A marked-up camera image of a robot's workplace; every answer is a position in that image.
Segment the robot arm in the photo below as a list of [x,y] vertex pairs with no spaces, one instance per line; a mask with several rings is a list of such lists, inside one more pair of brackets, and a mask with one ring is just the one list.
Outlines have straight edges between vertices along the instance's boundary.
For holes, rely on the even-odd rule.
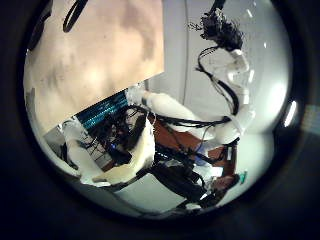
[[[240,109],[236,115],[231,115],[230,122],[216,126],[214,129],[210,129],[204,140],[210,140],[206,142],[206,148],[213,149],[222,144],[228,144],[236,140],[243,135],[245,130],[249,127],[252,120],[255,118],[255,111],[252,109],[249,101],[248,88],[236,84],[234,82],[234,76],[245,73],[249,70],[248,61],[241,50],[234,50],[230,52],[234,61],[227,66],[227,80],[230,88],[236,93]],[[133,102],[143,104],[148,107],[152,112],[173,118],[182,118],[188,120],[202,121],[200,117],[195,115],[191,110],[180,104],[177,100],[164,93],[153,93],[145,90],[137,89],[136,87],[130,89],[131,96],[135,96]],[[170,127],[178,132],[188,131],[198,139],[202,139],[205,128],[192,128],[185,126]]]

